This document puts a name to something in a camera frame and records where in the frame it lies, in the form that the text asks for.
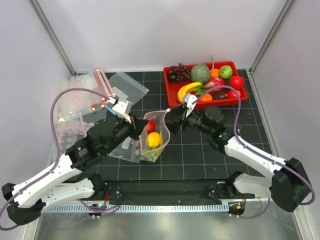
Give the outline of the red textured fruit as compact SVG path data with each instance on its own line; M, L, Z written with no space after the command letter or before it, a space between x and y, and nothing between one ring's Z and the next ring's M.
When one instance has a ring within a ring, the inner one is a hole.
M147 124L147 133L153 133L156 131L156 124L153 120L148 120L148 124Z

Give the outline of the yellow lemon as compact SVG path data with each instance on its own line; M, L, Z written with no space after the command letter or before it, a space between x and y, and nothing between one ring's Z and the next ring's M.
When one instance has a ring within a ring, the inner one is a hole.
M161 135L158 132L151 132L147 136L148 146L151 149L156 149L161 144Z

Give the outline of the pink dotted zip bag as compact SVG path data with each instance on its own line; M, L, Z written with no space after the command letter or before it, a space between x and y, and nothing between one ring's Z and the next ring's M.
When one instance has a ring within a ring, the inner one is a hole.
M169 109L150 111L143 116L143 120L147 120L147 125L136 145L137 161L156 162L169 143L171 133L165 124L165 117L169 111Z

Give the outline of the green celery stalk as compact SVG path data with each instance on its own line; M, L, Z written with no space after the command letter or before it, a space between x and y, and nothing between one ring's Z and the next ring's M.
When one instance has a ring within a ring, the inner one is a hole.
M148 151L145 151L141 154L142 160L146 162L156 162L162 153L161 148L155 148Z

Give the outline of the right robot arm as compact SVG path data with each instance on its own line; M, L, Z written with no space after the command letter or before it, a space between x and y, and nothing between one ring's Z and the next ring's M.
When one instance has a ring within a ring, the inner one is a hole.
M177 133L180 128L192 128L207 134L212 149L235 158L260 173L251 176L235 173L225 185L230 198L241 194L253 194L273 200L286 212L293 212L300 205L315 201L315 191L302 163L291 158L269 154L242 139L236 131L225 127L224 116L216 106L210 106L203 113L189 110L184 105L166 110L164 122L169 131Z

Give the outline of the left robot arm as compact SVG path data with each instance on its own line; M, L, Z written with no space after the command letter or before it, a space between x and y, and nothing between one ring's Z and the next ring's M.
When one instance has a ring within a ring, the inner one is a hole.
M2 208L17 226L29 224L46 210L73 200L101 200L107 186L99 174L92 174L75 183L60 184L95 166L125 139L137 139L148 120L133 118L132 122L119 119L112 125L102 119L90 127L86 137L61 155L54 163L34 177L20 183L2 186L7 204Z

